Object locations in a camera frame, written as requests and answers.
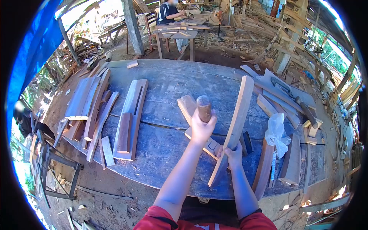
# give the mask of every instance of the chair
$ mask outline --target chair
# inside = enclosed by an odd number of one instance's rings
[[[152,38],[156,38],[157,39],[157,35],[156,34],[152,34],[151,33],[151,29],[150,29],[150,25],[154,22],[157,22],[157,14],[156,12],[151,12],[151,13],[147,13],[146,17],[145,17],[145,24],[147,27],[147,31],[148,31],[148,40],[149,40],[149,49],[151,50],[151,52],[153,51],[153,46],[157,46],[157,43],[152,43]],[[170,52],[170,46],[169,46],[169,40],[170,38],[164,38],[165,39],[165,44],[163,44],[164,46],[166,46],[166,50],[168,52]]]

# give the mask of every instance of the wooden table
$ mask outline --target wooden table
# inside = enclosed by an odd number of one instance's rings
[[[212,138],[223,144],[233,116],[241,76],[245,72],[207,63],[158,59],[140,59],[138,66],[127,69],[128,62],[130,60],[111,61],[105,64],[111,70],[109,89],[119,91],[120,95],[105,122],[102,137],[109,136],[113,147],[119,116],[130,83],[132,80],[147,78],[148,90],[139,126],[136,159],[135,161],[115,159],[116,164],[107,168],[139,183],[161,188],[189,142],[184,135],[189,125],[177,105],[177,99],[189,93],[194,98],[207,94],[218,115]],[[257,96],[253,93],[243,128],[244,131],[248,130],[254,147],[254,152],[243,157],[242,160],[250,185],[254,181],[261,155],[262,140],[268,128],[268,116],[257,105],[256,99]],[[288,135],[297,133],[302,137],[300,138],[301,143],[305,143],[301,125],[294,130],[288,119],[285,120],[284,125]],[[320,145],[312,146],[309,185],[326,177],[324,154],[328,151],[320,142],[322,136],[326,137],[326,134],[318,130],[316,138]],[[87,154],[87,151],[81,148],[81,141],[67,138],[66,140],[83,154]],[[302,152],[305,151],[306,145],[301,144],[301,148]],[[96,148],[93,160],[101,163],[99,147]],[[282,162],[283,159],[276,166],[276,176],[279,174]],[[224,175],[218,186],[208,187],[207,183],[215,164],[215,159],[205,152],[202,153],[189,190],[190,196],[234,199],[233,189],[230,186],[230,172]],[[305,166],[306,163],[303,161],[299,188],[304,186]],[[275,187],[266,188],[264,196],[284,194],[293,190],[296,188],[290,188],[276,180]]]
[[[188,34],[190,34],[190,36],[185,36],[179,32],[176,32],[176,34],[172,34],[172,33],[158,33],[158,37],[159,38],[172,38],[172,39],[181,39],[181,38],[187,38],[189,39],[189,47],[190,47],[190,61],[194,61],[194,38],[197,36],[198,31],[185,31]],[[164,52],[162,52],[162,41],[161,39],[156,39],[157,40],[157,46],[158,46],[158,50],[159,50],[159,56],[160,59],[164,59]]]

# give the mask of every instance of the red object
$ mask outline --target red object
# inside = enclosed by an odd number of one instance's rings
[[[178,230],[235,230],[237,228],[225,226],[222,224],[216,223],[201,223],[201,224],[192,224],[188,221],[179,220],[178,222],[174,222],[171,215],[163,208],[158,206],[151,206],[148,208],[147,213],[144,217],[134,226],[133,230],[171,230],[171,225],[166,223],[162,219],[157,218],[166,218],[172,223],[178,224]],[[247,216],[241,223],[241,230],[277,230],[276,226],[272,223],[270,219],[268,219],[263,213],[253,213]]]

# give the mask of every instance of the dark shirt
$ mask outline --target dark shirt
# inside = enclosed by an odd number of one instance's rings
[[[167,2],[164,2],[160,6],[159,15],[157,16],[157,25],[164,25],[168,24],[170,22],[175,22],[175,20],[172,19],[166,19],[167,16],[172,14],[177,14],[179,11],[176,7],[170,6]]]

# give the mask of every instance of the white plastic bag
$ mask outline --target white plastic bag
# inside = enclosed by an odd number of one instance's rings
[[[277,156],[282,158],[289,149],[287,146],[291,142],[289,136],[283,137],[284,133],[284,114],[276,113],[268,119],[268,130],[265,132],[265,138],[268,145],[276,146]]]

